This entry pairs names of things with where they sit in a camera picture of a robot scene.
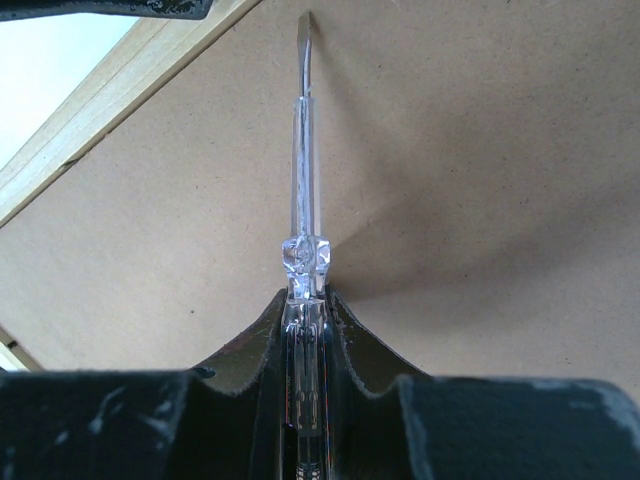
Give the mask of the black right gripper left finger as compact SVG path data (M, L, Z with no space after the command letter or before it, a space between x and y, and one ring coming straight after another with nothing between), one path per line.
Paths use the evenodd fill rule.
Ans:
M187 370L1 377L5 479L275 479L285 295Z

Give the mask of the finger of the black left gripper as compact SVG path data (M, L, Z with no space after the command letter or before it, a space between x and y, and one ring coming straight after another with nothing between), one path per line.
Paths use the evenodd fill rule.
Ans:
M1 0L1 20L82 13L202 20L213 4L213 0Z

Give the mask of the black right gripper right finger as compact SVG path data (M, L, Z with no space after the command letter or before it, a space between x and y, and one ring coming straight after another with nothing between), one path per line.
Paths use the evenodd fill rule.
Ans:
M596 380L429 375L328 306L343 402L340 479L635 479L639 409Z

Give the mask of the clear handled screwdriver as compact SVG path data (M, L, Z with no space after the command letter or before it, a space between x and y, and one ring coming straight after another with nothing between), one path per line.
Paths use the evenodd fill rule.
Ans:
M331 245L321 234L312 96L313 20L298 20L298 97L293 111L291 229L282 244L287 277L281 320L284 368L283 479L332 476L327 392L325 284Z

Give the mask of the wooden picture frame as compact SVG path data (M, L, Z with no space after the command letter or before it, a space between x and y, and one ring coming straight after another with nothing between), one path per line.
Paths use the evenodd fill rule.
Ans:
M436 375L639 392L639 5L264 1L1 230L42 367L181 368L285 283L296 33L356 317Z

